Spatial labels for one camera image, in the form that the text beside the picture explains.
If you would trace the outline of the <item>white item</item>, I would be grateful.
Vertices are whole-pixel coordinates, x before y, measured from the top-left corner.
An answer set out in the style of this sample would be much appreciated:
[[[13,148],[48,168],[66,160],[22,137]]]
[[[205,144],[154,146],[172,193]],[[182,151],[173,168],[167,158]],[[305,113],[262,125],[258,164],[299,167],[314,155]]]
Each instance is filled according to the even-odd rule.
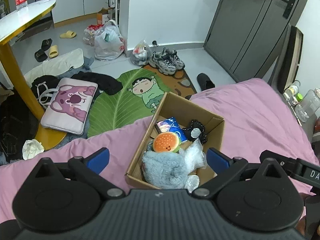
[[[192,193],[195,189],[199,187],[200,178],[197,175],[189,175],[184,188],[189,192]]]

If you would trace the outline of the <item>pink bear laptop sleeve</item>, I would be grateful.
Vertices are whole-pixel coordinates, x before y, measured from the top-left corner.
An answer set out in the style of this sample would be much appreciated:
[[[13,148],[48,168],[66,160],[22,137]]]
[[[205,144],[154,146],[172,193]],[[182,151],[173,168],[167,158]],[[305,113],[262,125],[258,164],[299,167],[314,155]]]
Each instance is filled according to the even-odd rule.
[[[46,109],[41,125],[58,131],[82,135],[93,97],[98,85],[93,82],[64,77],[56,88],[39,95]]]

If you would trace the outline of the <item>open cardboard box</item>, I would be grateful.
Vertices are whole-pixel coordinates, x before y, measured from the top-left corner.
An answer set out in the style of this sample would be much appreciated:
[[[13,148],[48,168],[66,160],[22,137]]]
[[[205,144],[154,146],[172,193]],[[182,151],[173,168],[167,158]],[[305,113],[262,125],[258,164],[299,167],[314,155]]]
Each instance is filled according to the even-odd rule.
[[[145,181],[143,174],[142,156],[147,151],[148,145],[155,146],[155,152],[158,153],[163,151],[178,152],[180,149],[187,149],[192,144],[191,141],[179,139],[172,132],[165,132],[164,135],[159,134],[156,128],[157,123],[172,117],[176,119],[181,128],[188,127],[192,120],[199,121],[204,126],[204,133],[208,138],[208,141],[203,145],[203,151],[206,152],[212,147],[217,150],[220,149],[225,126],[223,117],[174,93],[165,93],[128,166],[125,180],[132,187],[140,189],[156,188]]]

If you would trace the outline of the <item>orange burger plush toy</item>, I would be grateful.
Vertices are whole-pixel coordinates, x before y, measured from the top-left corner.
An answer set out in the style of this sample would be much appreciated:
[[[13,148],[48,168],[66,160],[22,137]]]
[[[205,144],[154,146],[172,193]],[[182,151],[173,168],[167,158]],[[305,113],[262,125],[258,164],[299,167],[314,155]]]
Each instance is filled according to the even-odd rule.
[[[181,144],[180,138],[173,132],[160,133],[153,140],[153,150],[157,153],[178,152]]]

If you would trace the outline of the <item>clear bag white filling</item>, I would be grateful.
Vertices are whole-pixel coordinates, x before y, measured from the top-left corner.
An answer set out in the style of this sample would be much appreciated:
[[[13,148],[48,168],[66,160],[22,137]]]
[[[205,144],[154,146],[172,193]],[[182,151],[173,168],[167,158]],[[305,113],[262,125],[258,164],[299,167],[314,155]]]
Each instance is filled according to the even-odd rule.
[[[205,168],[207,165],[206,155],[203,152],[203,146],[197,138],[182,154],[189,173],[198,168]]]

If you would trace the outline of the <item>white plastic shopping bag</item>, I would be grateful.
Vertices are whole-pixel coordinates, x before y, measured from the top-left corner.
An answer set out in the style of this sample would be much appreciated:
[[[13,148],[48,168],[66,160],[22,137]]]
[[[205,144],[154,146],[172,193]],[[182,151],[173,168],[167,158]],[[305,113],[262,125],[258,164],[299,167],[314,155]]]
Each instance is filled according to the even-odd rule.
[[[117,59],[125,49],[125,40],[114,20],[109,20],[94,35],[94,56],[100,61]]]

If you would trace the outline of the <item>grey sneaker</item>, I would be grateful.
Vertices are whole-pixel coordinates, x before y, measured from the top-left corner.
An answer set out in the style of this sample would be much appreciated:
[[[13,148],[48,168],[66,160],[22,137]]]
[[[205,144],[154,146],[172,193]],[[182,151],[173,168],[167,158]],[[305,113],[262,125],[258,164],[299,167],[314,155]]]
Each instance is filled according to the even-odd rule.
[[[155,51],[149,58],[149,65],[164,75],[174,75],[177,70],[168,54],[156,53]]]
[[[184,62],[180,59],[176,50],[170,50],[163,48],[162,54],[170,59],[171,63],[176,67],[177,70],[183,70],[185,68]]]

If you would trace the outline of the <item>small clear trash bag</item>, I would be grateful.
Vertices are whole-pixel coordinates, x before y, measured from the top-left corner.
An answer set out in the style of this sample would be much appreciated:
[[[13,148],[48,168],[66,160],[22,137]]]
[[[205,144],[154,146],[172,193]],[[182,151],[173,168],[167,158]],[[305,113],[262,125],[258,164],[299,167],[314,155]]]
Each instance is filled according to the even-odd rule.
[[[136,66],[145,66],[149,63],[152,52],[145,40],[141,40],[133,49],[130,61]]]

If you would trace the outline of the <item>black fabric pouch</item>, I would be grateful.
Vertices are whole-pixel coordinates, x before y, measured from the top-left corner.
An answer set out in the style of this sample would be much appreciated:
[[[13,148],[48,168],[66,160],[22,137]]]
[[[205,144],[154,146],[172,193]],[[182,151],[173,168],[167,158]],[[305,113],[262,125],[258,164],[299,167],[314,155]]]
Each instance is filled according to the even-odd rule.
[[[187,127],[182,128],[182,131],[189,141],[194,142],[196,139],[199,139],[200,143],[204,145],[208,140],[205,127],[198,120],[191,120]]]

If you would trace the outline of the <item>cream towel on floor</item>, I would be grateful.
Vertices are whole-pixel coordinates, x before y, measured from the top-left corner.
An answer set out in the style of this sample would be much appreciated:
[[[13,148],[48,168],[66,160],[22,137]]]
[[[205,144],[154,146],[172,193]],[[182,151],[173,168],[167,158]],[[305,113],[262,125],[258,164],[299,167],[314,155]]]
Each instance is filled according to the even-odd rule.
[[[69,53],[57,56],[51,60],[43,61],[39,66],[33,68],[24,75],[28,83],[44,75],[58,76],[71,68],[79,68],[84,64],[84,54],[81,48]]]

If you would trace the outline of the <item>grey fluffy plush slipper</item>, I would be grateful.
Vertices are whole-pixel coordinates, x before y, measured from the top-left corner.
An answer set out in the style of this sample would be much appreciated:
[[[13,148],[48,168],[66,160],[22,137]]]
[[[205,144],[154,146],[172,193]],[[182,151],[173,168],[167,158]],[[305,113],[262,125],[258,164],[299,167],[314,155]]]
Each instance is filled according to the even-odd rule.
[[[195,170],[195,158],[174,152],[146,151],[142,156],[144,179],[160,189],[184,189]]]

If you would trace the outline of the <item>blue-grey knitted toy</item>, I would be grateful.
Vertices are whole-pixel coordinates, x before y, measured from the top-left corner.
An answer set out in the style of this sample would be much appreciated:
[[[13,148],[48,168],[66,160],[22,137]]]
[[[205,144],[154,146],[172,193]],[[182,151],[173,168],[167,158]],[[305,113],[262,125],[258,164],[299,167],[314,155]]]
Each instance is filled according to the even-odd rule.
[[[146,151],[153,151],[153,140],[148,143]]]

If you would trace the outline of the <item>framed board leaning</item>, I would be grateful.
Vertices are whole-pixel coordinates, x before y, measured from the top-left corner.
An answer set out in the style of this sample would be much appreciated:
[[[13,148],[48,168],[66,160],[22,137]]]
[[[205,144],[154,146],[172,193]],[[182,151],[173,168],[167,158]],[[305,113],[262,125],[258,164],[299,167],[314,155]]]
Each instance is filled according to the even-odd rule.
[[[290,26],[289,40],[285,46],[286,51],[278,75],[277,88],[281,94],[296,80],[302,55],[303,37],[303,33],[297,27]]]

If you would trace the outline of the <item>blue tissue pack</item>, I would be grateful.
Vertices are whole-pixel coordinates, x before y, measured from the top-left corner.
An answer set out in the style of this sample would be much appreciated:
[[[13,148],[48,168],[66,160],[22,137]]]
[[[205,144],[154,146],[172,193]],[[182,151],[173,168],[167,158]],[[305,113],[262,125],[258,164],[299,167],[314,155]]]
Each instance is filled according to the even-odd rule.
[[[175,117],[170,117],[156,122],[156,129],[158,133],[175,133],[180,138],[181,142],[186,142],[188,140]]]

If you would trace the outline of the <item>black shoe near bed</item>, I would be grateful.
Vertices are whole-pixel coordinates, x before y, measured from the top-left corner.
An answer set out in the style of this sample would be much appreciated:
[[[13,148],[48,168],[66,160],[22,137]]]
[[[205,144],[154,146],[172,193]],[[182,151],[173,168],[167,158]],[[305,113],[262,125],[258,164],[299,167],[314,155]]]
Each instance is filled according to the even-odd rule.
[[[215,84],[212,82],[212,80],[208,77],[208,75],[204,73],[200,73],[197,76],[197,82],[200,86],[200,89],[202,91],[215,88]]]

